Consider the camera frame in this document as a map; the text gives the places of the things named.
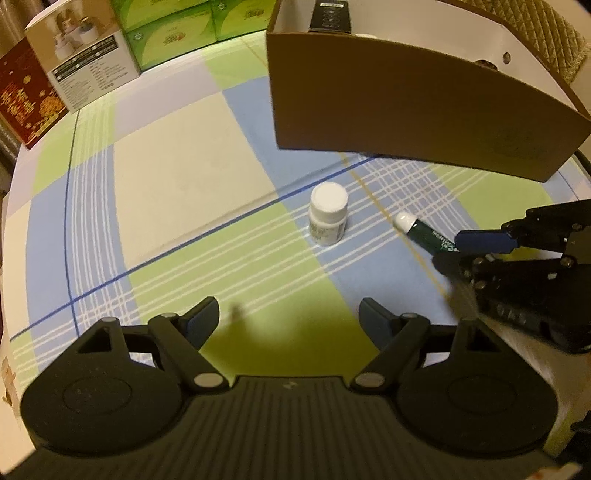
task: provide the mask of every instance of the red box with gold print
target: red box with gold print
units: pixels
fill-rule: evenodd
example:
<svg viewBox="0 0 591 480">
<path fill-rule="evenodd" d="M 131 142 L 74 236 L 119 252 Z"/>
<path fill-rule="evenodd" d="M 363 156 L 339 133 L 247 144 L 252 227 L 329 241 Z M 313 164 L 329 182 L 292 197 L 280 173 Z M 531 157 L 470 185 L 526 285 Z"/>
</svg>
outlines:
<svg viewBox="0 0 591 480">
<path fill-rule="evenodd" d="M 0 116 L 28 148 L 67 111 L 26 38 L 0 59 Z"/>
</svg>

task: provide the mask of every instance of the green square pattern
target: green square pattern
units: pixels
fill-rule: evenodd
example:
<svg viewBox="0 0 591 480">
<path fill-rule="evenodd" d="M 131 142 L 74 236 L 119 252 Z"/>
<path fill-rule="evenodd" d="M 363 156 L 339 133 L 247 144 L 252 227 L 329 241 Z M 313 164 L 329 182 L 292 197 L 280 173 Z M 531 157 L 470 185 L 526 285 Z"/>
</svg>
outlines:
<svg viewBox="0 0 591 480">
<path fill-rule="evenodd" d="M 31 332 L 25 332 L 11 340 L 10 348 L 14 356 L 12 370 L 17 374 L 21 391 L 24 391 L 29 383 L 39 375 Z"/>
<path fill-rule="evenodd" d="M 72 168 L 115 142 L 115 95 L 109 92 L 80 110 Z"/>
<path fill-rule="evenodd" d="M 449 165 L 431 169 L 481 229 L 497 229 L 523 218 L 528 208 L 552 203 L 543 185 L 531 180 Z"/>
<path fill-rule="evenodd" d="M 220 90 L 269 73 L 262 32 L 212 45 L 203 50 L 202 55 Z"/>
<path fill-rule="evenodd" d="M 236 375 L 342 375 L 376 354 L 282 204 L 129 275 L 143 322 L 206 296 L 220 326 L 201 352 Z"/>
<path fill-rule="evenodd" d="M 76 113 L 68 113 L 45 134 L 37 148 L 41 147 L 37 171 L 33 181 L 33 196 L 46 189 L 68 171 Z"/>
</svg>

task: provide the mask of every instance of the green tissue box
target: green tissue box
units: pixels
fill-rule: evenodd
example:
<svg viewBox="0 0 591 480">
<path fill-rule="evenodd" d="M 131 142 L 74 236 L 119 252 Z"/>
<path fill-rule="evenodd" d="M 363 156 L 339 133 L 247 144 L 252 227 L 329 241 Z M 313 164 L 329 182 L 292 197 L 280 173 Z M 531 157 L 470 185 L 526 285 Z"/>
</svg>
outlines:
<svg viewBox="0 0 591 480">
<path fill-rule="evenodd" d="M 207 0 L 111 0 L 126 32 L 206 2 Z"/>
<path fill-rule="evenodd" d="M 209 3 L 169 15 L 127 34 L 141 70 L 216 42 Z"/>
<path fill-rule="evenodd" d="M 275 0 L 214 0 L 213 22 L 218 40 L 266 29 Z"/>
</svg>

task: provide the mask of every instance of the green tube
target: green tube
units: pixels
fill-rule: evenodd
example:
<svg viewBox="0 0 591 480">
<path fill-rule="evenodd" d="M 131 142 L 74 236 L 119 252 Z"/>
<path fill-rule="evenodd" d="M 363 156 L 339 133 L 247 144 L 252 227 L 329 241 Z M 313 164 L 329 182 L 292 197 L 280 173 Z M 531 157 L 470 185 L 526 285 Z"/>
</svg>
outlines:
<svg viewBox="0 0 591 480">
<path fill-rule="evenodd" d="M 398 213 L 394 219 L 394 226 L 402 230 L 403 233 L 431 255 L 437 252 L 459 251 L 452 241 L 419 220 L 412 213 Z"/>
</svg>

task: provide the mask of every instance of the white pill bottle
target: white pill bottle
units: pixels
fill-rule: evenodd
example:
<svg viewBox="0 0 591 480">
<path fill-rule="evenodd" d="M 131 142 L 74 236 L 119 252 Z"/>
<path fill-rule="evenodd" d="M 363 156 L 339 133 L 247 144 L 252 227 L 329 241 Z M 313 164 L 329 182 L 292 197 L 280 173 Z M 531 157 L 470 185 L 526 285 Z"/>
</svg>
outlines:
<svg viewBox="0 0 591 480">
<path fill-rule="evenodd" d="M 326 181 L 314 187 L 310 197 L 310 236 L 317 244 L 333 245 L 343 238 L 347 223 L 347 190 Z"/>
</svg>

